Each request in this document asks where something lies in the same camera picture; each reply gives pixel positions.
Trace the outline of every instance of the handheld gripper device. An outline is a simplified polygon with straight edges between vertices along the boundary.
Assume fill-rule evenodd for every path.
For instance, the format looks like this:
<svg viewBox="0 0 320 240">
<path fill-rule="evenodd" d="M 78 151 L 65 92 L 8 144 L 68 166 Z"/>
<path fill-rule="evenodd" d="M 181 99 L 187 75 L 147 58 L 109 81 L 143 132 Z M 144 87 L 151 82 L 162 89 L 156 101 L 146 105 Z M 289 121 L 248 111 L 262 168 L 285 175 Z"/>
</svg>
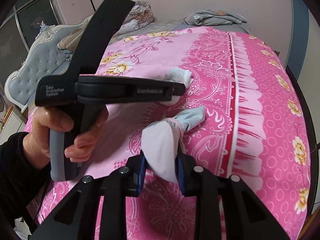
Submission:
<svg viewBox="0 0 320 240">
<path fill-rule="evenodd" d="M 56 106 L 74 121 L 70 132 L 50 130 L 54 181 L 71 180 L 78 175 L 79 164 L 66 158 L 64 150 L 78 134 L 89 130 L 106 104 L 170 101 L 172 96 L 185 92 L 180 83 L 94 75 L 111 37 L 134 5 L 131 0 L 104 0 L 84 31 L 67 71 L 44 76 L 38 83 L 36 106 Z"/>
</svg>

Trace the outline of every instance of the pink bedsheet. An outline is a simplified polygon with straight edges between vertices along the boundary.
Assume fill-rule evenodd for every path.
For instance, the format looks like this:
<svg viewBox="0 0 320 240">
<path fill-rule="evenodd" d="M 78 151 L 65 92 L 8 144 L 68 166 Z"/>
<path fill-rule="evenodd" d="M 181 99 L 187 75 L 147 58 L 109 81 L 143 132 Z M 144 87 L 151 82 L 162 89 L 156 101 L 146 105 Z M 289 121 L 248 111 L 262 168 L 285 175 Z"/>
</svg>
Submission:
<svg viewBox="0 0 320 240">
<path fill-rule="evenodd" d="M 216 175 L 239 175 L 296 240 L 306 217 L 310 157 L 301 107 L 277 56 L 254 36 L 199 27 L 114 43 L 97 75 L 156 78 L 176 67 L 192 71 L 194 79 L 178 104 L 109 105 L 103 135 L 81 176 L 110 174 L 139 153 L 144 127 L 202 105 L 205 121 L 183 138 L 187 154 Z M 40 222 L 76 182 L 54 184 Z M 127 198 L 126 205 L 129 240 L 193 239 L 195 199 L 181 196 L 178 185 L 148 171 L 142 195 Z"/>
</svg>

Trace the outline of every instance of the metal screw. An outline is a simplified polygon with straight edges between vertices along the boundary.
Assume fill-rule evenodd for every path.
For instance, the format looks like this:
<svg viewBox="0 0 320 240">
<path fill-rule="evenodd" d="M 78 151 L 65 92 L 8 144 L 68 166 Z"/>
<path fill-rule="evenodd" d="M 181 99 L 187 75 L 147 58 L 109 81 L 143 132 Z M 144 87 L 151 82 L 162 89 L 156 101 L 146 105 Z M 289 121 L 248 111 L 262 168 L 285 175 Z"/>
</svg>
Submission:
<svg viewBox="0 0 320 240">
<path fill-rule="evenodd" d="M 230 179 L 234 182 L 239 182 L 240 181 L 240 177 L 238 175 L 231 175 Z"/>
<path fill-rule="evenodd" d="M 194 167 L 193 167 L 193 170 L 194 170 L 195 172 L 201 173 L 201 172 L 203 171 L 203 168 L 202 168 L 201 166 L 194 166 Z"/>
<path fill-rule="evenodd" d="M 90 175 L 86 175 L 82 178 L 83 183 L 89 183 L 92 180 Z"/>
<path fill-rule="evenodd" d="M 123 166 L 123 167 L 121 167 L 121 168 L 119 169 L 119 172 L 120 172 L 121 174 L 126 174 L 126 173 L 129 172 L 129 168 L 128 168 L 127 166 Z"/>
</svg>

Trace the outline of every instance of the black sleeve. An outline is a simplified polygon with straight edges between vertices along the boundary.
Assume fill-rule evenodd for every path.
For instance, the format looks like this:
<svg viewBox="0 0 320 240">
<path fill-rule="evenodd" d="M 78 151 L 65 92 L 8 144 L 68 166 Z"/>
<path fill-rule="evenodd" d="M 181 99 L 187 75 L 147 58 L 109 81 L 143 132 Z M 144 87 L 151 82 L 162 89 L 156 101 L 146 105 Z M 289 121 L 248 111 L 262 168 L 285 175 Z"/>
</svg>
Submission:
<svg viewBox="0 0 320 240">
<path fill-rule="evenodd" d="M 0 209 L 11 225 L 38 194 L 50 174 L 50 166 L 33 168 L 23 153 L 27 132 L 15 133 L 0 146 Z"/>
</svg>

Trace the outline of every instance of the folded quilt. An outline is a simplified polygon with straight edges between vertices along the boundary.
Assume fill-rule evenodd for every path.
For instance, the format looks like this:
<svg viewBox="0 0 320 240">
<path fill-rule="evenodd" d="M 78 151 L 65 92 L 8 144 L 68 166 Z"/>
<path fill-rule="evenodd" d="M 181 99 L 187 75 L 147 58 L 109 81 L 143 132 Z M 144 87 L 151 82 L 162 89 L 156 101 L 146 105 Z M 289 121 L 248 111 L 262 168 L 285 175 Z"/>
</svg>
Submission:
<svg viewBox="0 0 320 240">
<path fill-rule="evenodd" d="M 128 32 L 139 30 L 153 22 L 153 13 L 151 6 L 145 0 L 132 0 L 135 2 L 134 7 L 124 20 L 120 30 L 114 35 L 119 36 Z"/>
<path fill-rule="evenodd" d="M 187 24 L 195 26 L 217 26 L 247 23 L 247 20 L 239 14 L 216 10 L 196 11 L 184 20 Z"/>
</svg>

